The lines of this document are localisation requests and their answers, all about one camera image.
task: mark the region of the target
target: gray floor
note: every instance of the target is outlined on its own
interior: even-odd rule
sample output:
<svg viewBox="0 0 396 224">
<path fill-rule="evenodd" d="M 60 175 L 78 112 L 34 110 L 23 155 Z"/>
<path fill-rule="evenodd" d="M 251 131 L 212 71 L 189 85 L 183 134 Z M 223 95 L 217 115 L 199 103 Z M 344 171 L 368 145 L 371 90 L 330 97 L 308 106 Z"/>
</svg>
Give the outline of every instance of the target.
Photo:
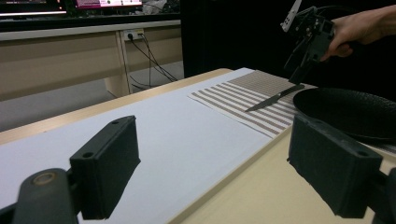
<svg viewBox="0 0 396 224">
<path fill-rule="evenodd" d="M 162 68 L 176 79 L 184 77 L 182 62 L 165 64 Z M 158 86 L 169 82 L 166 76 L 154 68 L 130 74 L 130 83 L 143 87 L 133 87 L 133 92 L 149 89 L 149 85 Z M 101 79 L 3 101 L 0 102 L 0 132 L 112 99 L 115 97 L 106 90 L 105 81 Z"/>
</svg>

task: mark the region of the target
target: striped placemat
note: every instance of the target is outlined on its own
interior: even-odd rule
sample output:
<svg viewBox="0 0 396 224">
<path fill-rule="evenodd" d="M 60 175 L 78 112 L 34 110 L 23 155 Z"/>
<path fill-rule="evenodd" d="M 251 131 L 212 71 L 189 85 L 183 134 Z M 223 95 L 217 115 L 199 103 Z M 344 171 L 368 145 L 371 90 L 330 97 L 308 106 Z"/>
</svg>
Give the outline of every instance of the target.
<svg viewBox="0 0 396 224">
<path fill-rule="evenodd" d="M 294 114 L 297 112 L 292 97 L 298 91 L 263 109 L 251 112 L 245 110 L 293 85 L 283 77 L 256 70 L 242 77 L 193 92 L 189 97 L 274 138 L 292 124 Z M 313 86 L 305 85 L 305 88 L 313 88 Z"/>
</svg>

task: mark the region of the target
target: black monitor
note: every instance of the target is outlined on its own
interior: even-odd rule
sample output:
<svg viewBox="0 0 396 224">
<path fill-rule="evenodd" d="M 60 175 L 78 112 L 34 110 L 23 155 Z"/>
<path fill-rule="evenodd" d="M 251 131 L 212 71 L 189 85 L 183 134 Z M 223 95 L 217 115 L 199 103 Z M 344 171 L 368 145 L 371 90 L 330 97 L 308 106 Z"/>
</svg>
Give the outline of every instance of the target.
<svg viewBox="0 0 396 224">
<path fill-rule="evenodd" d="M 0 20 L 65 14 L 64 0 L 0 0 Z"/>
<path fill-rule="evenodd" d="M 141 7 L 142 0 L 73 0 L 76 9 L 124 9 Z"/>
</svg>

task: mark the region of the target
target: pan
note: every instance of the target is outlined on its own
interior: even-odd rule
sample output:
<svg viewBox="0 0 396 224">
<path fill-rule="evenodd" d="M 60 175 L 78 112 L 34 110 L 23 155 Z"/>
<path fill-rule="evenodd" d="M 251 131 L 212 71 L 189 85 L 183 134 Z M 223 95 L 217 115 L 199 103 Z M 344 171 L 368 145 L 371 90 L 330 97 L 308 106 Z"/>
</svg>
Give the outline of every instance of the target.
<svg viewBox="0 0 396 224">
<path fill-rule="evenodd" d="M 396 103 L 370 93 L 335 88 L 300 91 L 297 111 L 362 141 L 396 141 Z"/>
</svg>

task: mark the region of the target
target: electrical socket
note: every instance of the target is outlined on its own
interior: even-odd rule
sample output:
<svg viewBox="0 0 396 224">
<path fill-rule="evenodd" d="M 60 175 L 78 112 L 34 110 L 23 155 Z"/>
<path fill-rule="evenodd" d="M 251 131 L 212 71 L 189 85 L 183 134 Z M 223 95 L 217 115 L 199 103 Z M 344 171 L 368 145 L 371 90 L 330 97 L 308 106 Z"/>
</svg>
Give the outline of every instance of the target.
<svg viewBox="0 0 396 224">
<path fill-rule="evenodd" d="M 144 34 L 143 29 L 133 29 L 133 30 L 124 30 L 124 39 L 130 40 L 128 35 L 131 34 L 134 37 L 134 40 L 143 38 L 142 35 Z"/>
</svg>

